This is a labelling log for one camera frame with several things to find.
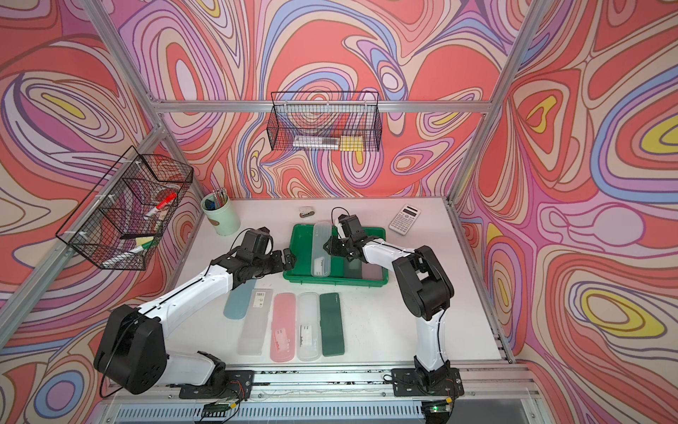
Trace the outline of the dark green translucent pencil case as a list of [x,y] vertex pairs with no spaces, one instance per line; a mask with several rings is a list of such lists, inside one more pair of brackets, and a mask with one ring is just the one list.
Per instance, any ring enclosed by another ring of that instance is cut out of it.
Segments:
[[351,280],[361,280],[362,279],[362,266],[363,263],[359,259],[354,260],[344,260],[344,278]]

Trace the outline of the frosted white pencil case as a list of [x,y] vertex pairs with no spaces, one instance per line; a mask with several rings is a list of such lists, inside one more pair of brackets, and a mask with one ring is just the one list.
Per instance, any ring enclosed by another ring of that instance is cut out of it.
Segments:
[[331,255],[325,250],[324,245],[332,236],[332,224],[330,221],[317,222],[313,228],[312,236],[312,264],[311,274],[313,277],[328,277],[331,272]]

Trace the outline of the grey-pink translucent pencil case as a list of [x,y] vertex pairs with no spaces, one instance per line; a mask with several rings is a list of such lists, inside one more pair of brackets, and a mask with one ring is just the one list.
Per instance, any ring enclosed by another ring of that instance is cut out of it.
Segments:
[[367,281],[381,281],[383,278],[382,268],[379,265],[363,263],[361,277]]

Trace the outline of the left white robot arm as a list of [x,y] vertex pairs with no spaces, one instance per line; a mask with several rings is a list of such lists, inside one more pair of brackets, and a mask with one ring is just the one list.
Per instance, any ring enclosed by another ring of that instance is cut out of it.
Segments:
[[213,259],[196,277],[139,307],[113,310],[94,358],[95,370],[120,389],[139,395],[155,386],[186,395],[221,398],[231,389],[225,364],[204,351],[173,353],[167,338],[202,307],[246,282],[292,270],[291,249],[275,250],[268,228],[247,229],[242,243]]

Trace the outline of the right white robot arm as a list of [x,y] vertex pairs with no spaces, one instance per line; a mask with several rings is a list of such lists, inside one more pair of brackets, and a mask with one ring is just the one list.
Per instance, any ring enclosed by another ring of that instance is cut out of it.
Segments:
[[397,247],[367,234],[355,215],[333,220],[337,235],[323,245],[332,256],[377,265],[395,275],[409,312],[417,319],[417,351],[413,384],[432,394],[451,374],[445,346],[445,314],[454,287],[431,247]]

